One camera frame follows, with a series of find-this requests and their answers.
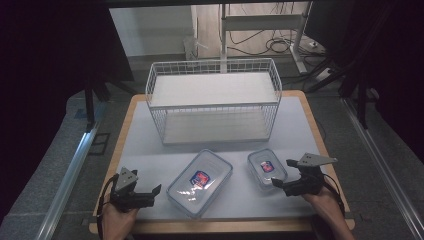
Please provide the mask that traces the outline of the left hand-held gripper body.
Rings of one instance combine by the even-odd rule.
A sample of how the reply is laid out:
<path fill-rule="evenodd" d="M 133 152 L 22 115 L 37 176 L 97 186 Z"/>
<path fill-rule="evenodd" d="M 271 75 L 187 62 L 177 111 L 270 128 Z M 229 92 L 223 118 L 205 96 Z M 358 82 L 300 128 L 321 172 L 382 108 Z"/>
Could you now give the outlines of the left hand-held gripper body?
<path fill-rule="evenodd" d="M 138 176 L 125 167 L 122 167 L 120 173 L 115 175 L 110 193 L 110 203 L 119 211 L 128 212 L 131 209 L 154 206 L 155 197 L 152 196 L 152 191 L 148 193 L 135 192 L 137 181 Z"/>

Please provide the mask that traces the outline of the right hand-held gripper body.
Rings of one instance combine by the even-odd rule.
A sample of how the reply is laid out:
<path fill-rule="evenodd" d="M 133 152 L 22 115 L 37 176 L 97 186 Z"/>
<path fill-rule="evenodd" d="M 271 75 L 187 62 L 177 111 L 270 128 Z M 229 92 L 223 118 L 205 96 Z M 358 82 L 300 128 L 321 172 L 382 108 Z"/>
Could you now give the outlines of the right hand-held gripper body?
<path fill-rule="evenodd" d="M 299 196 L 303 194 L 317 195 L 323 187 L 333 193 L 336 190 L 325 181 L 325 174 L 321 171 L 322 165 L 337 162 L 336 158 L 305 153 L 298 161 L 297 168 L 300 178 L 283 184 L 283 191 L 287 196 Z"/>

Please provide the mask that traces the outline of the small clear food container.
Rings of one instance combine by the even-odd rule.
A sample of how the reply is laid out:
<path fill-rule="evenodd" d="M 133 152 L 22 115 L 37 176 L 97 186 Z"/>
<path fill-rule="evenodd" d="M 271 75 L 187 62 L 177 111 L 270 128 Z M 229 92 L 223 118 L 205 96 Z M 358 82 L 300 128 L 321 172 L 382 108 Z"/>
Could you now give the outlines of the small clear food container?
<path fill-rule="evenodd" d="M 273 188 L 273 178 L 283 181 L 288 178 L 286 169 L 270 149 L 262 149 L 250 153 L 247 157 L 247 162 L 261 190 L 271 190 Z"/>

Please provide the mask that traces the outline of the large clear food container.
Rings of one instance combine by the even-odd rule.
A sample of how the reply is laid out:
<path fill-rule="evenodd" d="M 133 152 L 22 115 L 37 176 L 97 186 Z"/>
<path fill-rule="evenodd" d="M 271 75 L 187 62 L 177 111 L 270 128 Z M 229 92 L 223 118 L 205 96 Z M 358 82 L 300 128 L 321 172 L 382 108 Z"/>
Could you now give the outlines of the large clear food container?
<path fill-rule="evenodd" d="M 233 166 L 201 150 L 167 188 L 168 199 L 190 218 L 199 218 L 231 177 Z"/>

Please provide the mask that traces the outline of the white wire shelf rack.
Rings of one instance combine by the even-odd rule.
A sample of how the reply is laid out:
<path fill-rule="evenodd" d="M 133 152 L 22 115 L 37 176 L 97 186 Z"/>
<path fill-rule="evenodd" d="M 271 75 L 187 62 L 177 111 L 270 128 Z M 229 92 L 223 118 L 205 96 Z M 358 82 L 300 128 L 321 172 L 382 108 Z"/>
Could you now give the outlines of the white wire shelf rack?
<path fill-rule="evenodd" d="M 270 58 L 156 62 L 146 101 L 164 144 L 266 141 L 282 83 Z"/>

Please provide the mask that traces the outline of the person's right hand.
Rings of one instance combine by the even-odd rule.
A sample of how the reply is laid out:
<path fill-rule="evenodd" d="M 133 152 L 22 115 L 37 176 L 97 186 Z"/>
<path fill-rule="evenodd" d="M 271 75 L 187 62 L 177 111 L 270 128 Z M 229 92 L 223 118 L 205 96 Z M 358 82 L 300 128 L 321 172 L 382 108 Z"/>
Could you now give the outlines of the person's right hand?
<path fill-rule="evenodd" d="M 339 213 L 337 201 L 331 191 L 325 187 L 317 195 L 303 194 L 302 198 L 323 218 L 331 219 Z"/>

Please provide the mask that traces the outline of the person's left hand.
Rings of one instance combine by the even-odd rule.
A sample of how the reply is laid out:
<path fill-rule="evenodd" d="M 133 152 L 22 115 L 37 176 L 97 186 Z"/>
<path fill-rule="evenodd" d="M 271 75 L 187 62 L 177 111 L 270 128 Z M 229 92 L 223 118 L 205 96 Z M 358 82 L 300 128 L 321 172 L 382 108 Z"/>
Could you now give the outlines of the person's left hand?
<path fill-rule="evenodd" d="M 104 236 L 128 236 L 135 224 L 138 209 L 124 213 L 111 203 L 103 205 L 102 233 Z"/>

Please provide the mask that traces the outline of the white table mat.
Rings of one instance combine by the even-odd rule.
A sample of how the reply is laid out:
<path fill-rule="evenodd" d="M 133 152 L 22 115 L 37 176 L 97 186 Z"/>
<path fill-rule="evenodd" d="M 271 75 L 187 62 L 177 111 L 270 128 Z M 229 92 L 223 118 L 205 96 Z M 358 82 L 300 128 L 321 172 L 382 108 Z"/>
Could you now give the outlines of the white table mat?
<path fill-rule="evenodd" d="M 167 188 L 199 151 L 209 149 L 233 166 L 229 180 L 202 214 L 205 220 L 307 216 L 312 208 L 300 197 L 287 197 L 283 190 L 263 190 L 250 172 L 250 153 L 269 148 L 285 163 L 306 153 L 318 154 L 306 110 L 298 97 L 284 97 L 267 142 L 222 143 L 206 145 L 164 145 L 144 101 L 137 101 L 130 111 L 130 125 L 124 138 L 118 167 L 138 171 L 136 190 L 149 192 L 161 185 L 152 207 L 143 208 L 137 219 L 142 221 L 186 220 L 187 214 L 172 203 Z"/>

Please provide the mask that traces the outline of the black stand legs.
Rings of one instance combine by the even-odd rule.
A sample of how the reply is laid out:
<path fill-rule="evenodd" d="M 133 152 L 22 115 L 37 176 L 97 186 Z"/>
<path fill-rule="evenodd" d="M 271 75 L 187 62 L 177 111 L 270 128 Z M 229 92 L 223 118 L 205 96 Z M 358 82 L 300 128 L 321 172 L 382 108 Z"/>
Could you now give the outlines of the black stand legs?
<path fill-rule="evenodd" d="M 86 132 L 90 132 L 96 123 L 93 96 L 96 96 L 101 102 L 106 102 L 110 99 L 110 92 L 103 80 L 87 77 L 84 84 L 84 95 L 87 118 Z"/>

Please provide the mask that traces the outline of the white power strip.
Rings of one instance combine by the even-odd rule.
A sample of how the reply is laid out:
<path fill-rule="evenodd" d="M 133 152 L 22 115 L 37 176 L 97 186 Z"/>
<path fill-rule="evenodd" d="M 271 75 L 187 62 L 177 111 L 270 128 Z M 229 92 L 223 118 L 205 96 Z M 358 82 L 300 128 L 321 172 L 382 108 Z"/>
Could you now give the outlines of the white power strip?
<path fill-rule="evenodd" d="M 315 77 L 315 80 L 320 82 L 320 81 L 326 79 L 327 77 L 329 77 L 332 73 L 333 73 L 333 70 L 331 68 L 325 68 L 321 73 L 319 73 Z"/>

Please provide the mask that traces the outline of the black tripod legs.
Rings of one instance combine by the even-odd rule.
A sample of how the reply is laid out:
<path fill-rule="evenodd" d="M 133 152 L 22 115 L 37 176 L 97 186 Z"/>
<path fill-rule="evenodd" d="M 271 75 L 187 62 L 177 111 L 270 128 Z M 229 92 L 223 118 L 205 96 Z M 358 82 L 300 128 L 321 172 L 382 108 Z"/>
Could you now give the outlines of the black tripod legs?
<path fill-rule="evenodd" d="M 329 73 L 326 77 L 324 77 L 322 80 L 319 80 L 317 83 L 307 88 L 305 92 L 306 93 L 316 92 L 319 89 L 327 86 L 328 84 L 338 79 L 341 79 L 342 77 L 345 77 L 353 69 L 354 65 L 355 65 L 355 62 L 352 62 L 344 66 L 343 68 L 334 70 L 333 72 Z"/>

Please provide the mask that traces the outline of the clear plastic bag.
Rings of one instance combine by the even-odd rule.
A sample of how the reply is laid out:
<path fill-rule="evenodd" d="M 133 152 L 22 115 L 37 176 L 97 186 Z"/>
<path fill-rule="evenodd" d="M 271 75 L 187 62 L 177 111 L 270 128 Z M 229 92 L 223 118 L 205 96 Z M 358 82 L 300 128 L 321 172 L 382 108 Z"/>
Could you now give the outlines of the clear plastic bag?
<path fill-rule="evenodd" d="M 199 40 L 193 36 L 187 36 L 183 39 L 183 47 L 187 61 L 197 60 L 200 48 L 207 49 L 206 45 L 201 44 Z"/>

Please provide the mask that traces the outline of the white metal stand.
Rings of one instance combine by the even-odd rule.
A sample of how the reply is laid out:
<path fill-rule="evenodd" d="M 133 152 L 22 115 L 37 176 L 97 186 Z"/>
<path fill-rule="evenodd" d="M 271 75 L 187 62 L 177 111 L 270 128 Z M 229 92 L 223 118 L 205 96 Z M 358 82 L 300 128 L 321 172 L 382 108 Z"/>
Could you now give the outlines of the white metal stand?
<path fill-rule="evenodd" d="M 226 14 L 226 5 L 221 5 L 221 52 L 220 58 L 227 59 L 227 33 L 229 31 L 253 31 L 253 30 L 295 30 L 294 42 L 289 45 L 292 58 L 300 74 L 306 74 L 307 69 L 300 57 L 300 41 L 306 27 L 312 2 L 309 1 L 301 14 L 289 15 L 247 15 L 232 16 Z"/>

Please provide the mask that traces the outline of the aluminium rail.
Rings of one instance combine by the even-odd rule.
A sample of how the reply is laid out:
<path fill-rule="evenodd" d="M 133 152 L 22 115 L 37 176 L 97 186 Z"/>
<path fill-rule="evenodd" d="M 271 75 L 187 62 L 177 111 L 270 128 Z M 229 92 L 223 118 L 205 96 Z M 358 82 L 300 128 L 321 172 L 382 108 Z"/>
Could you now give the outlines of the aluminium rail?
<path fill-rule="evenodd" d="M 356 116 L 356 109 L 349 99 L 342 98 L 342 104 L 345 106 L 346 111 L 352 121 L 358 135 L 364 142 L 371 159 L 373 160 L 377 171 L 379 172 L 383 182 L 385 183 L 391 197 L 393 198 L 396 206 L 398 207 L 402 217 L 404 218 L 409 230 L 411 231 L 415 240 L 424 240 L 424 221 L 419 216 L 417 209 L 413 205 L 409 196 L 401 188 L 395 175 L 387 164 L 380 149 L 375 143 L 368 129 L 365 129 Z"/>
<path fill-rule="evenodd" d="M 52 239 L 96 133 L 92 129 L 83 134 L 34 240 Z"/>

